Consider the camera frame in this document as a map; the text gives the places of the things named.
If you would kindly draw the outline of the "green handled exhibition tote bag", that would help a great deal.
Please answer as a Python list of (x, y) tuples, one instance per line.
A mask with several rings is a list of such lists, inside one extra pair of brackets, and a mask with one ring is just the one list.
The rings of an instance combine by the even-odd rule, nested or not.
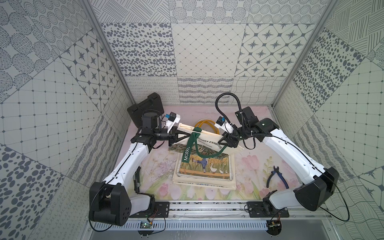
[(190, 162), (192, 157), (221, 160), (244, 150), (240, 145), (231, 148), (219, 144), (223, 136), (199, 128), (179, 124), (178, 130), (190, 135), (170, 146), (169, 151), (180, 153), (182, 155), (181, 161), (184, 163)]

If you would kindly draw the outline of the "yellow handled white bag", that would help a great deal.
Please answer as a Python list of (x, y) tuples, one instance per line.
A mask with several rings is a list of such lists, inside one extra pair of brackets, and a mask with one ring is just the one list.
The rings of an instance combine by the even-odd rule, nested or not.
[[(201, 130), (220, 135), (219, 129), (214, 126), (214, 122), (212, 120), (201, 120), (195, 126), (191, 127), (199, 128)], [(188, 163), (184, 163), (180, 159), (176, 170), (179, 169), (199, 171), (204, 173), (234, 174), (231, 156), (221, 160), (214, 158), (202, 159), (200, 157), (192, 157)]]

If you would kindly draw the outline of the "starry night canvas tote bag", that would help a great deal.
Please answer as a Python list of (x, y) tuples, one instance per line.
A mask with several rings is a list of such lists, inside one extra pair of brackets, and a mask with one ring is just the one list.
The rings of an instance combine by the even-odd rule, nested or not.
[(195, 187), (235, 190), (236, 176), (232, 173), (204, 173), (192, 170), (174, 170), (173, 183)]

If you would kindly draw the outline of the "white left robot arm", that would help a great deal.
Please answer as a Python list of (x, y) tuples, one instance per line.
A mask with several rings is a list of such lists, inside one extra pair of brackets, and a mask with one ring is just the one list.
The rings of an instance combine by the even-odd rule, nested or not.
[(163, 126), (162, 117), (155, 111), (143, 114), (142, 125), (131, 139), (123, 160), (102, 182), (95, 182), (90, 188), (89, 223), (123, 226), (131, 216), (156, 215), (155, 197), (139, 190), (129, 196), (128, 187), (139, 183), (140, 165), (157, 142), (168, 142), (171, 146), (190, 136), (178, 130), (180, 115), (171, 112), (166, 118)]

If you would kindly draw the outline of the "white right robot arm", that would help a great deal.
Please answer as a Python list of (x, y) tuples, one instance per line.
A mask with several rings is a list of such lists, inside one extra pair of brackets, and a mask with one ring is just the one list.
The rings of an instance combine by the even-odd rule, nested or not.
[(271, 119), (259, 120), (246, 107), (235, 113), (240, 127), (229, 122), (225, 115), (216, 121), (216, 127), (224, 130), (221, 145), (235, 148), (239, 141), (259, 140), (274, 150), (299, 177), (302, 185), (296, 189), (272, 191), (263, 198), (263, 208), (270, 216), (278, 210), (302, 206), (316, 211), (335, 192), (339, 173), (334, 168), (325, 168), (297, 147)]

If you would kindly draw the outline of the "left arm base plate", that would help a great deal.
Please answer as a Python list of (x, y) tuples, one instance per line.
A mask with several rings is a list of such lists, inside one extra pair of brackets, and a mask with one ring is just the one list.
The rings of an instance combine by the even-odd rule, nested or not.
[(155, 202), (146, 210), (130, 216), (130, 218), (168, 218), (170, 202)]

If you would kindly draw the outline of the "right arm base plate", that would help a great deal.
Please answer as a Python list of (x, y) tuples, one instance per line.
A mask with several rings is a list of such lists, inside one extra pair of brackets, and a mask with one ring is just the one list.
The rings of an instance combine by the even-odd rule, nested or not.
[(290, 216), (288, 209), (277, 210), (260, 201), (247, 202), (244, 210), (249, 214), (250, 218), (288, 218)]

